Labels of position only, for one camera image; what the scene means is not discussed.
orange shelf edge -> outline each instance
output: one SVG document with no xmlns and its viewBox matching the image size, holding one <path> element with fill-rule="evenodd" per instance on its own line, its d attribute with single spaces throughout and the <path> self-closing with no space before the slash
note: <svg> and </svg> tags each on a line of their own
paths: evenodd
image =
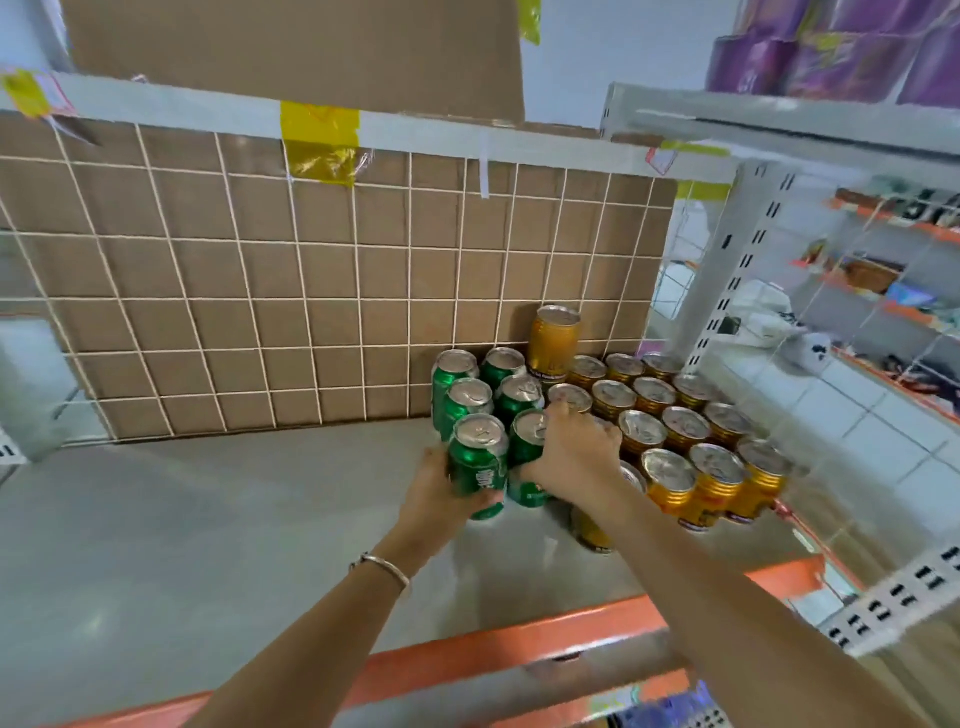
<svg viewBox="0 0 960 728">
<path fill-rule="evenodd" d="M 747 575 L 778 599 L 821 588 L 825 558 L 815 554 Z M 344 703 L 351 708 L 443 683 L 529 665 L 603 643 L 656 632 L 666 626 L 647 595 L 568 612 L 526 624 L 471 632 L 371 655 Z M 61 728 L 177 728 L 197 713 L 210 692 L 175 698 Z"/>
<path fill-rule="evenodd" d="M 594 695 L 571 700 L 559 705 L 551 705 L 542 710 L 525 713 L 522 716 L 499 720 L 491 728 L 567 728 L 579 725 L 594 717 L 609 715 L 632 708 L 633 705 L 615 705 L 616 693 L 631 686 L 636 686 L 636 705 L 660 700 L 670 695 L 677 695 L 690 689 L 690 675 L 685 669 L 666 672 L 663 675 L 651 677 L 641 683 L 624 685 L 613 690 L 598 692 Z"/>
</svg>

yellow tape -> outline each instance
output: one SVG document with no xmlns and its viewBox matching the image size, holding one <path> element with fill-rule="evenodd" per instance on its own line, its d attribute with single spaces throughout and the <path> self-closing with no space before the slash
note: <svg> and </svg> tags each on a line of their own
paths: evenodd
<svg viewBox="0 0 960 728">
<path fill-rule="evenodd" d="M 43 93 L 43 89 L 30 71 L 21 68 L 12 73 L 3 74 L 3 87 L 24 116 L 36 119 L 51 112 L 46 94 Z"/>
<path fill-rule="evenodd" d="M 294 177 L 352 186 L 359 129 L 359 109 L 280 102 L 280 133 Z"/>
<path fill-rule="evenodd" d="M 730 150 L 724 147 L 711 147 L 707 144 L 690 144 L 676 139 L 666 139 L 661 145 L 661 149 L 675 149 L 678 152 L 691 152 L 695 155 L 709 155 L 710 157 L 729 157 Z"/>
<path fill-rule="evenodd" d="M 540 0 L 516 0 L 520 37 L 540 45 Z"/>
<path fill-rule="evenodd" d="M 720 182 L 694 182 L 693 180 L 681 180 L 677 183 L 678 200 L 699 200 L 706 202 L 723 202 L 730 195 L 729 184 Z"/>
</svg>

aluminum can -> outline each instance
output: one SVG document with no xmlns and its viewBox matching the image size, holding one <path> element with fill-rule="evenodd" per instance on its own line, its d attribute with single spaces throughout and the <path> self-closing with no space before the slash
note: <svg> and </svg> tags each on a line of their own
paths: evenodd
<svg viewBox="0 0 960 728">
<path fill-rule="evenodd" d="M 467 415 L 492 414 L 493 391 L 490 385 L 472 376 L 457 379 L 446 390 L 444 418 L 440 425 L 440 439 L 449 442 L 453 427 Z"/>
<path fill-rule="evenodd" d="M 678 375 L 684 367 L 684 363 L 676 356 L 659 352 L 646 353 L 640 358 L 640 361 L 643 362 L 645 367 L 645 376 L 653 376 L 663 381 L 673 381 L 673 377 Z"/>
<path fill-rule="evenodd" d="M 587 414 L 593 407 L 593 397 L 586 389 L 575 384 L 554 384 L 547 390 L 546 398 L 551 404 L 555 401 L 565 401 L 570 405 L 570 411 L 578 414 Z"/>
<path fill-rule="evenodd" d="M 586 354 L 577 354 L 570 362 L 570 372 L 566 375 L 567 384 L 575 384 L 581 389 L 590 388 L 607 376 L 607 365 L 600 359 L 594 359 Z"/>
<path fill-rule="evenodd" d="M 510 452 L 507 454 L 510 474 L 507 495 L 510 496 L 510 500 L 524 508 L 540 508 L 550 499 L 550 494 L 537 483 L 524 480 L 519 474 L 521 465 L 532 463 L 543 455 L 545 442 L 546 413 L 543 410 L 528 409 L 516 416 L 510 427 Z"/>
<path fill-rule="evenodd" d="M 496 347 L 487 352 L 480 365 L 480 378 L 496 391 L 500 382 L 512 375 L 526 374 L 526 360 L 523 354 L 509 347 Z"/>
<path fill-rule="evenodd" d="M 677 403 L 677 390 L 652 376 L 639 376 L 635 379 L 634 391 L 636 408 L 656 417 L 662 415 L 664 409 Z"/>
<path fill-rule="evenodd" d="M 643 478 L 643 475 L 640 474 L 640 471 L 630 463 L 625 463 L 621 460 L 620 472 L 623 474 L 623 477 L 641 493 L 647 492 L 647 481 Z M 613 543 L 610 540 L 610 536 L 608 536 L 590 516 L 576 506 L 573 506 L 570 510 L 570 530 L 573 532 L 574 538 L 591 551 L 596 551 L 597 553 L 611 553 L 613 551 Z"/>
<path fill-rule="evenodd" d="M 668 516 L 678 516 L 693 497 L 697 472 L 689 461 L 668 449 L 648 449 L 640 456 L 647 496 Z"/>
<path fill-rule="evenodd" d="M 694 445 L 690 462 L 697 471 L 697 485 L 679 521 L 687 530 L 702 533 L 726 516 L 747 479 L 747 471 L 740 458 L 719 445 Z"/>
<path fill-rule="evenodd" d="M 701 375 L 676 375 L 673 388 L 677 390 L 680 404 L 699 412 L 707 402 L 720 399 L 720 392 Z"/>
<path fill-rule="evenodd" d="M 628 353 L 612 353 L 607 357 L 607 379 L 630 385 L 643 376 L 643 362 Z"/>
<path fill-rule="evenodd" d="M 512 375 L 500 382 L 493 397 L 493 414 L 510 429 L 514 417 L 528 409 L 543 409 L 543 388 L 530 375 Z"/>
<path fill-rule="evenodd" d="M 530 374 L 546 385 L 563 381 L 577 353 L 579 332 L 579 313 L 561 305 L 541 306 L 530 329 Z"/>
<path fill-rule="evenodd" d="M 469 496 L 481 488 L 507 489 L 507 451 L 510 441 L 493 415 L 467 415 L 453 428 L 447 450 L 447 470 L 456 492 Z M 503 503 L 477 511 L 471 518 L 485 521 L 503 510 Z"/>
<path fill-rule="evenodd" d="M 431 392 L 430 412 L 433 417 L 433 428 L 440 432 L 441 422 L 444 420 L 444 396 L 446 390 L 450 388 L 457 379 L 465 376 L 480 376 L 480 368 L 477 366 L 476 357 L 470 352 L 462 349 L 448 349 L 441 352 L 437 361 L 433 364 L 431 373 L 431 382 L 433 391 Z"/>
<path fill-rule="evenodd" d="M 724 448 L 733 449 L 744 437 L 753 436 L 754 426 L 732 404 L 712 401 L 704 407 L 704 417 L 710 423 L 711 440 Z"/>
<path fill-rule="evenodd" d="M 736 454 L 747 468 L 747 482 L 727 508 L 727 520 L 753 523 L 770 510 L 793 464 L 765 440 L 741 440 Z"/>
<path fill-rule="evenodd" d="M 637 461 L 640 455 L 652 448 L 662 448 L 666 440 L 666 427 L 653 415 L 628 409 L 621 412 L 616 423 L 623 433 L 621 451 L 626 455 L 624 460 Z"/>
<path fill-rule="evenodd" d="M 593 385 L 593 414 L 616 425 L 621 412 L 633 409 L 636 393 L 626 384 L 601 379 Z"/>
<path fill-rule="evenodd" d="M 705 443 L 710 436 L 710 424 L 703 415 L 686 407 L 667 407 L 663 410 L 666 425 L 666 448 L 686 455 L 690 448 Z"/>
</svg>

cardboard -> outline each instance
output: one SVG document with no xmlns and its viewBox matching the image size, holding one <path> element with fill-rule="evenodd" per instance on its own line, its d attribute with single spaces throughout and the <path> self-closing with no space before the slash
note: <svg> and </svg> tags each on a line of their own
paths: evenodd
<svg viewBox="0 0 960 728">
<path fill-rule="evenodd" d="M 522 122 L 515 0 L 63 0 L 82 73 Z"/>
</svg>

hand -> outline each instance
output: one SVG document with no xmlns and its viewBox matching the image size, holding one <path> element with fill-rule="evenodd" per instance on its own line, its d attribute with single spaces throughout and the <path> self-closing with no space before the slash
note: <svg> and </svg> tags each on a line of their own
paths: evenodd
<svg viewBox="0 0 960 728">
<path fill-rule="evenodd" d="M 502 499 L 502 491 L 490 489 L 457 496 L 446 475 L 446 448 L 429 448 L 400 506 L 396 526 L 372 553 L 412 577 L 457 535 L 470 516 Z"/>
<path fill-rule="evenodd" d="M 618 427 L 601 426 L 590 415 L 571 413 L 560 401 L 547 410 L 543 456 L 524 465 L 521 476 L 553 496 L 584 507 L 598 489 L 623 481 Z"/>
</svg>

